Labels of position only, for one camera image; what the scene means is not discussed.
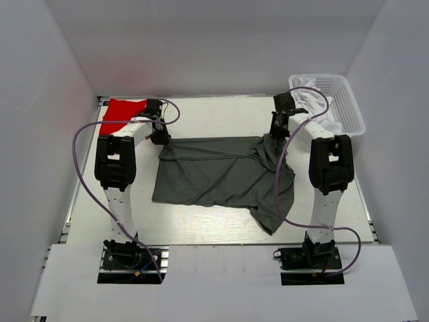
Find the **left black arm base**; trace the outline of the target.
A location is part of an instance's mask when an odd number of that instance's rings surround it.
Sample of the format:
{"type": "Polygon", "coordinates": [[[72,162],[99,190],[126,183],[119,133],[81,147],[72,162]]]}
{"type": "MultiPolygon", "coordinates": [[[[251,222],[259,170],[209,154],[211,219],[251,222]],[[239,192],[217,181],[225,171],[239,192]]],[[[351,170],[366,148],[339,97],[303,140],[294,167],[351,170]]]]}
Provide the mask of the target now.
{"type": "Polygon", "coordinates": [[[148,250],[134,241],[103,242],[98,284],[161,284],[168,269],[169,248],[150,247],[148,250]]]}

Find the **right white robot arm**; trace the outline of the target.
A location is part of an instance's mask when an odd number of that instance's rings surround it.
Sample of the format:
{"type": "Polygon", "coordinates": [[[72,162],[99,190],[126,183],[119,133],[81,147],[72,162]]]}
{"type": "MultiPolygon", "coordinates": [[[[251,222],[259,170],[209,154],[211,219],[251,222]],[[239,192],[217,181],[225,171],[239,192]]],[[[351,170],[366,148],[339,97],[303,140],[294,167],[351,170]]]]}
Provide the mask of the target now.
{"type": "Polygon", "coordinates": [[[299,248],[282,248],[277,257],[284,270],[341,268],[334,231],[339,201],[354,179],[351,138],[336,135],[311,120],[307,110],[295,106],[290,93],[273,97],[275,111],[269,134],[298,138],[310,148],[308,175],[314,187],[310,225],[299,248]]]}

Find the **dark grey t shirt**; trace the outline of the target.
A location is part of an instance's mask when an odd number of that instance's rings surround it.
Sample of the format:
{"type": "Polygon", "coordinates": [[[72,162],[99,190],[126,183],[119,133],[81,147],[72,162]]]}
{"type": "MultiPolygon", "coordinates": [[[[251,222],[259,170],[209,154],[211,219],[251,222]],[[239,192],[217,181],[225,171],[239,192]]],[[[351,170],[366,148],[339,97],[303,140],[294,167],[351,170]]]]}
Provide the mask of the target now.
{"type": "Polygon", "coordinates": [[[152,201],[246,208],[269,235],[282,224],[274,200],[284,140],[261,137],[171,139],[158,156],[152,201]]]}

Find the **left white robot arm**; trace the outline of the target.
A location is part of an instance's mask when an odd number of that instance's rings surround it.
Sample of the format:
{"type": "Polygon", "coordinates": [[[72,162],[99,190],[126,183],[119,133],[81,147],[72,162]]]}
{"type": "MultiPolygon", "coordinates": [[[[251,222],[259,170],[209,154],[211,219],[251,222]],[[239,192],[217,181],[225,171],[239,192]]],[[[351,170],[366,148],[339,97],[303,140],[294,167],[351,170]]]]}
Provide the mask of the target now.
{"type": "Polygon", "coordinates": [[[138,267],[150,255],[142,250],[131,214],[131,185],[137,173],[135,147],[143,140],[168,142],[163,103],[157,99],[133,102],[111,99],[103,117],[95,156],[95,178],[112,212],[111,238],[105,241],[110,259],[124,268],[138,267]]]}

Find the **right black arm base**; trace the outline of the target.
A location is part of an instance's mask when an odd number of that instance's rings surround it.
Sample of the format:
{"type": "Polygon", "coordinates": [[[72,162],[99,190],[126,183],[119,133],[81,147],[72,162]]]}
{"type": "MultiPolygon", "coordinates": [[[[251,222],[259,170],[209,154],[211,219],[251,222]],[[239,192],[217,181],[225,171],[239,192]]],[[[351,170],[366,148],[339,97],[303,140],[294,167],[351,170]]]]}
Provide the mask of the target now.
{"type": "Polygon", "coordinates": [[[282,286],[325,286],[345,283],[339,249],[334,242],[327,246],[311,246],[305,241],[300,247],[278,248],[274,260],[280,262],[282,286]]]}

